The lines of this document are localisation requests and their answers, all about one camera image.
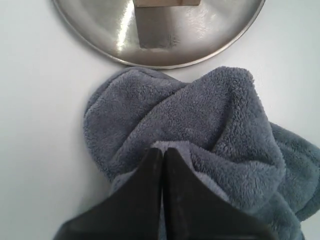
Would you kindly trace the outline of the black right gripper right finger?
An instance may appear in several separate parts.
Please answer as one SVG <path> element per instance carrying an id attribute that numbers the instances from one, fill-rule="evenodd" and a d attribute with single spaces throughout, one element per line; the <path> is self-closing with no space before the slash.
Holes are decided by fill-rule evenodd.
<path id="1" fill-rule="evenodd" d="M 270 228 L 213 193 L 177 149 L 164 154 L 162 194 L 169 240 L 275 240 Z"/>

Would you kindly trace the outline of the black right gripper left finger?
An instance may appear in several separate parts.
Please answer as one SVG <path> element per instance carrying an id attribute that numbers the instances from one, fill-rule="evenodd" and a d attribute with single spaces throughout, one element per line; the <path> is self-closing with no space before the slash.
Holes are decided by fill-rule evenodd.
<path id="1" fill-rule="evenodd" d="M 109 198 L 65 222 L 56 240 L 156 240 L 163 154 L 150 148 L 134 174 Z"/>

